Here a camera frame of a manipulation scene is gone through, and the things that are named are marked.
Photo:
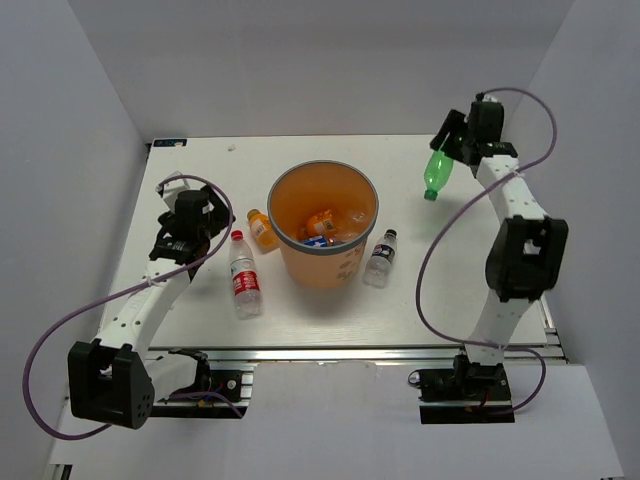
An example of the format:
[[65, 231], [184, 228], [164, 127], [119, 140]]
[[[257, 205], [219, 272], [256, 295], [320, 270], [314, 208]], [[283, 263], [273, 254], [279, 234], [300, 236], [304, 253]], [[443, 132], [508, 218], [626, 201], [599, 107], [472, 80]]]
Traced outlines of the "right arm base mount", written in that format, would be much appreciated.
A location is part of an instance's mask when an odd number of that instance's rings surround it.
[[509, 424], [515, 421], [504, 366], [470, 362], [463, 353], [449, 368], [411, 372], [408, 384], [419, 390], [423, 425]]

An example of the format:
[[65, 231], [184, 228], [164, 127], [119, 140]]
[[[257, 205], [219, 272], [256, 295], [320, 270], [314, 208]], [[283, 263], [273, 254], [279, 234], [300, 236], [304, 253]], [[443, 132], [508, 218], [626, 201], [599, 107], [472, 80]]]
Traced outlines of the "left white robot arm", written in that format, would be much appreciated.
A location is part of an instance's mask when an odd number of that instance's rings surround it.
[[178, 297], [212, 256], [211, 242], [228, 236], [234, 217], [216, 190], [159, 189], [168, 210], [145, 266], [140, 288], [90, 342], [76, 342], [68, 357], [70, 408], [81, 419], [140, 428], [157, 401], [174, 394], [205, 396], [212, 385], [205, 354], [172, 350], [147, 358], [151, 341]]

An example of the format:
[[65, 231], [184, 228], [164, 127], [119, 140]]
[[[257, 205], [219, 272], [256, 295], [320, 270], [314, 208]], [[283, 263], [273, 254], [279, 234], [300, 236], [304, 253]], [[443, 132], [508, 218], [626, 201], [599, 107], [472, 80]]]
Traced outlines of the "clear bottle blue label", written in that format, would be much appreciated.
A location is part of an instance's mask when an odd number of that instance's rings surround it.
[[360, 209], [347, 210], [340, 214], [339, 232], [337, 238], [341, 242], [349, 242], [359, 235], [368, 227], [370, 223], [369, 216]]

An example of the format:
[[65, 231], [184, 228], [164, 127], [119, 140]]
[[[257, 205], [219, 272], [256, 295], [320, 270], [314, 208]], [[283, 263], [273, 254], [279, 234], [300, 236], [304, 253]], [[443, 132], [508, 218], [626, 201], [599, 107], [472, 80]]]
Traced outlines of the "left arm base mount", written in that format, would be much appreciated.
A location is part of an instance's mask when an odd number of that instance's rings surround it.
[[147, 360], [145, 368], [155, 389], [153, 417], [240, 419], [248, 410], [253, 369], [246, 364], [173, 349]]

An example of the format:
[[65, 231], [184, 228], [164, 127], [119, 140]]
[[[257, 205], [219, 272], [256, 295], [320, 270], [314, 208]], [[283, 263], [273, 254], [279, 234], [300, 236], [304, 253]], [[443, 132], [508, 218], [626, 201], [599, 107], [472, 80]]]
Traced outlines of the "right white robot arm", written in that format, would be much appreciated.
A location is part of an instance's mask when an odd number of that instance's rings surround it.
[[452, 110], [431, 148], [469, 167], [487, 190], [499, 230], [485, 263], [489, 293], [480, 318], [433, 390], [447, 400], [484, 401], [504, 385], [504, 350], [522, 316], [555, 287], [568, 224], [540, 206], [520, 170], [515, 147], [502, 139], [504, 107], [480, 93], [468, 113]]

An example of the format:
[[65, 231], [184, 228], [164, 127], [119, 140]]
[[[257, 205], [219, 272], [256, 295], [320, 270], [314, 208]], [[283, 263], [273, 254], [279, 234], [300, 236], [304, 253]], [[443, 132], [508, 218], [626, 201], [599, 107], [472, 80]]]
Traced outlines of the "orange juice bottle wide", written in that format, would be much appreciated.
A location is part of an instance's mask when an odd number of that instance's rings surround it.
[[328, 239], [334, 237], [338, 232], [339, 228], [336, 225], [333, 212], [331, 210], [324, 210], [313, 214], [303, 222], [298, 230], [298, 238], [300, 240], [306, 240], [322, 236]]

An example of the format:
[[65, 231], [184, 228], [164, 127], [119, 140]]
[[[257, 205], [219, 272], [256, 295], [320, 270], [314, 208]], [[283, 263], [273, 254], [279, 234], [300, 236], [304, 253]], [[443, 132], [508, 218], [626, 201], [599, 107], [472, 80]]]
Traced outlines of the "green plastic bottle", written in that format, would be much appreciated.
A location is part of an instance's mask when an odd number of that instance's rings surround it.
[[425, 192], [424, 198], [435, 201], [446, 186], [453, 170], [454, 160], [446, 156], [442, 151], [434, 151], [424, 171]]

